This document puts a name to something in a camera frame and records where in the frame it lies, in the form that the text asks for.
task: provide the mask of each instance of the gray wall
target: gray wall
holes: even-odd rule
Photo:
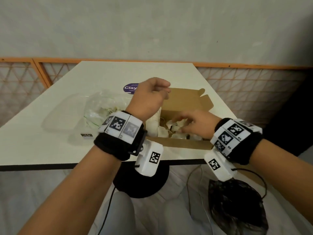
[[[0,0],[0,56],[311,65],[313,0]]]

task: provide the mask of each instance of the purple sticker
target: purple sticker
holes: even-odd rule
[[[123,90],[128,93],[128,94],[134,94],[135,93],[135,90],[137,89],[138,87],[138,83],[130,83],[130,84],[127,84],[126,86],[124,86]]]

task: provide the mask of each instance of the open cardboard box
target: open cardboard box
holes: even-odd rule
[[[208,95],[202,95],[204,92],[204,89],[191,90],[183,88],[171,88],[169,99],[165,100],[162,105],[161,118],[164,120],[160,120],[160,126],[165,126],[166,122],[171,120],[173,116],[180,111],[197,109],[209,111],[212,109],[213,103]],[[213,148],[213,145],[209,140],[194,141],[189,139],[160,137],[147,137],[147,139],[158,142],[165,147],[204,150],[211,150]]]

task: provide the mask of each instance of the table top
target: table top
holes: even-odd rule
[[[105,89],[126,94],[124,86],[150,77],[164,78],[175,88],[204,88],[204,94],[208,94],[214,104],[210,112],[221,118],[235,118],[191,63],[82,61],[0,128],[0,170],[73,167],[93,144],[74,146],[68,143],[68,135],[47,132],[42,123],[49,113],[73,94],[90,95]],[[165,147],[162,160],[171,165],[199,164],[204,162],[206,152]]]

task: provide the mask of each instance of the wristband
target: wristband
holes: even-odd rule
[[[230,162],[247,165],[262,139],[262,128],[242,119],[224,118],[216,125],[210,142]]]
[[[121,161],[138,156],[147,134],[142,121],[126,111],[110,114],[98,132],[94,144]]]

